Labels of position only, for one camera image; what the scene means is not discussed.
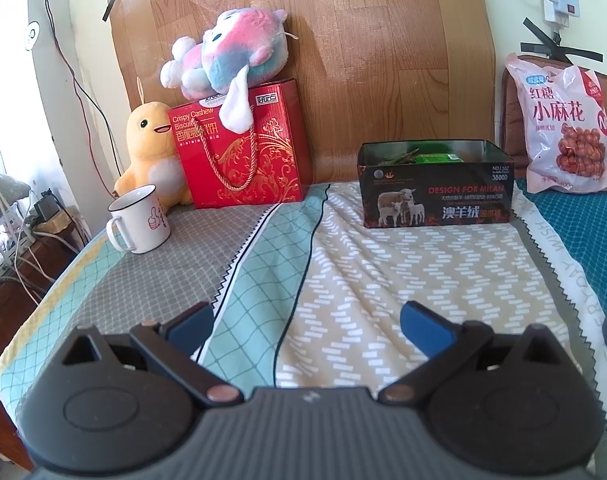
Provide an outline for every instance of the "plastic snack bag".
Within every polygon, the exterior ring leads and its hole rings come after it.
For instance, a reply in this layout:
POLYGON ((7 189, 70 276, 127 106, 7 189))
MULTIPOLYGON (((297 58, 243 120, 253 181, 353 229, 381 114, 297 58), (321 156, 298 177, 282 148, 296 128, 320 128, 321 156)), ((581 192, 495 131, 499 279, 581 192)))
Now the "plastic snack bag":
POLYGON ((506 67, 523 112, 528 192, 607 190, 607 117, 597 75, 574 65, 539 67, 516 54, 506 67))

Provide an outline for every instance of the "beige zigzag sheet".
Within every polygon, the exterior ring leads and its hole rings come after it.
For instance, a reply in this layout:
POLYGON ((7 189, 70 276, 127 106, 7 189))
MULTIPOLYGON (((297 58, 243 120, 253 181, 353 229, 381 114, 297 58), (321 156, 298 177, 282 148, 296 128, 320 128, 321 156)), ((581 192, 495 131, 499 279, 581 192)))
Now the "beige zigzag sheet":
POLYGON ((568 329, 510 224, 366 229, 357 183, 333 184, 279 351, 277 386, 365 384, 373 392, 426 360, 401 333, 407 300, 496 332, 568 329))

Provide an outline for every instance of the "sheep picture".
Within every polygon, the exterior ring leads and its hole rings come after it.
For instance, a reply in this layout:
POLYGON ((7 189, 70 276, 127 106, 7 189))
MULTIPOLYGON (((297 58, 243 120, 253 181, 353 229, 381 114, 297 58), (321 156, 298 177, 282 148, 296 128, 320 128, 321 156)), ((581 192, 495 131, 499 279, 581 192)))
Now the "sheep picture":
POLYGON ((426 210, 423 204, 408 205, 408 208, 410 209, 410 225, 414 222, 417 222, 417 225, 419 225, 426 221, 426 210))
POLYGON ((402 204, 405 202, 414 203, 412 195, 414 189, 402 189, 400 191, 386 191, 377 198, 377 208, 379 209, 379 227, 386 227, 388 217, 392 216, 392 226, 397 227, 397 218, 402 214, 402 204))
POLYGON ((397 227, 397 218, 401 215, 401 204, 403 202, 394 202, 392 207, 379 208, 379 227, 388 225, 388 217, 392 217, 392 226, 397 227))

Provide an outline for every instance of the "plush toy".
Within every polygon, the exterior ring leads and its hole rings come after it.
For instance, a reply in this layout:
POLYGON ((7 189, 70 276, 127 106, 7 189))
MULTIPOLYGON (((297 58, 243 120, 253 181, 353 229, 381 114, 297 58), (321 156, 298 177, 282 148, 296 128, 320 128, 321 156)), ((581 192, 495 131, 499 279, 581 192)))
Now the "plush toy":
POLYGON ((164 210, 181 203, 192 203, 192 195, 172 138, 168 106, 144 102, 141 81, 137 78, 141 106, 135 108, 126 124, 126 142, 130 166, 115 183, 122 196, 130 190, 154 184, 164 210))
POLYGON ((181 88, 192 100, 226 94, 222 124, 237 134, 246 132, 252 126, 248 87, 272 79, 288 60, 287 16, 285 10, 227 10, 204 33, 203 43, 187 36, 174 43, 174 59, 162 67, 162 85, 181 88))

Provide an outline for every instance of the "gift bag rope handle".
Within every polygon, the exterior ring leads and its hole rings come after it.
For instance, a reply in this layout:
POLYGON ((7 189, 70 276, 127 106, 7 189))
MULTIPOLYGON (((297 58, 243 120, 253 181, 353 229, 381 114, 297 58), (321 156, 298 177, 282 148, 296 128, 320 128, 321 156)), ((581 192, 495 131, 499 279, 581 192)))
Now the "gift bag rope handle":
POLYGON ((219 168, 217 168, 217 163, 216 163, 215 157, 213 156, 212 152, 210 151, 210 147, 208 146, 208 143, 206 142, 206 136, 204 135, 203 127, 201 126, 201 124, 199 124, 199 121, 197 121, 197 119, 193 119, 193 122, 195 123, 196 129, 197 129, 197 136, 199 137, 199 140, 201 140, 201 143, 204 146, 204 151, 206 152, 206 158, 208 159, 208 162, 210 163, 210 167, 212 168, 213 172, 215 173, 215 176, 219 179, 219 181, 222 184, 224 184, 224 186, 226 186, 230 191, 233 191, 233 192, 243 191, 248 186, 250 186, 252 179, 255 178, 255 175, 257 173, 257 165, 258 165, 257 134, 255 133, 255 125, 253 124, 249 130, 249 132, 250 132, 250 173, 248 174, 248 178, 246 179, 246 182, 241 184, 241 186, 233 186, 228 181, 228 179, 221 174, 221 172, 219 171, 219 168))

